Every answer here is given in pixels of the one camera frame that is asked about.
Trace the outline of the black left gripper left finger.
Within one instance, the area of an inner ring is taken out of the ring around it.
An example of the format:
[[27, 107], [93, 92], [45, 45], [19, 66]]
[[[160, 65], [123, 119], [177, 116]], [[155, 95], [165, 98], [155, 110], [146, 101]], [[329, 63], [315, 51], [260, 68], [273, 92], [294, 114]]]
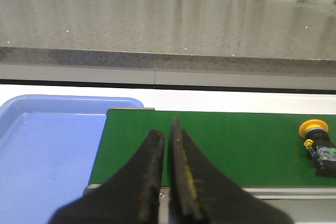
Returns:
[[149, 130], [143, 143], [106, 182], [59, 208], [49, 223], [157, 223], [164, 134]]

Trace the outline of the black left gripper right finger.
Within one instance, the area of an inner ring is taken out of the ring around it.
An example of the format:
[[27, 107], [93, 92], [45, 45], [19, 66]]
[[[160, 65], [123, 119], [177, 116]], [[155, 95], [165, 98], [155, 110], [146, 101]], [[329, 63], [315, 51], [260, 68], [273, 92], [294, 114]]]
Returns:
[[170, 126], [168, 154], [174, 223], [293, 223], [223, 174], [181, 128], [178, 115]]

